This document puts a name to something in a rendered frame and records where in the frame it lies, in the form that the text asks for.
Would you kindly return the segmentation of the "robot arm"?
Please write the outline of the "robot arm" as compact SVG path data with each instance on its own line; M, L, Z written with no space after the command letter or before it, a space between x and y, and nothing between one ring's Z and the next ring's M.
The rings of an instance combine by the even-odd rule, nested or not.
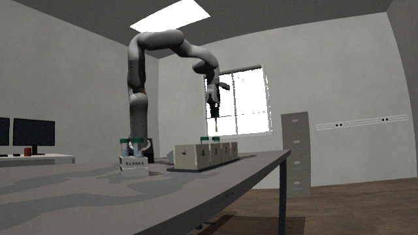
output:
M225 91L231 90L230 85L225 82L220 82L219 65L216 57L207 49L188 43L180 30L144 31L136 35L130 42L128 48L127 87L129 95L130 136L132 138L144 139L143 151L148 150L151 146L148 140L148 97L143 85L146 81L144 51L145 49L152 51L167 48L170 48L180 57L201 59L194 62L193 70L197 74L206 75L206 85L218 84ZM133 150L132 138L130 136L128 136L130 138L129 147Z

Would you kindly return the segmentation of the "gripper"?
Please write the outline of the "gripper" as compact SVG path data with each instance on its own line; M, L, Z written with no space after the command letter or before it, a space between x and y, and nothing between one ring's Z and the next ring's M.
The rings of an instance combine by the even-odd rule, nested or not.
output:
M210 106L210 117L216 117L216 112L218 112L218 117L220 117L221 93L218 84L208 84L206 86L206 103Z

